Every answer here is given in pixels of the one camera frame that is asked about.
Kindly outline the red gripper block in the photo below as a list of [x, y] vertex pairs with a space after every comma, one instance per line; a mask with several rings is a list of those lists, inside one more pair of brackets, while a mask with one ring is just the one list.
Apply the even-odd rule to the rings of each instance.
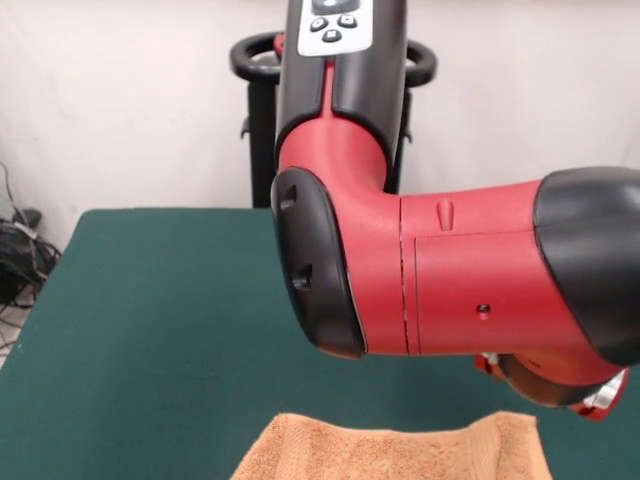
[[475, 366], [490, 377], [506, 382], [523, 398], [548, 408], [567, 409], [591, 421], [602, 421], [621, 399], [630, 375], [623, 369], [608, 382], [591, 386], [567, 386], [535, 376], [512, 356], [483, 353]]

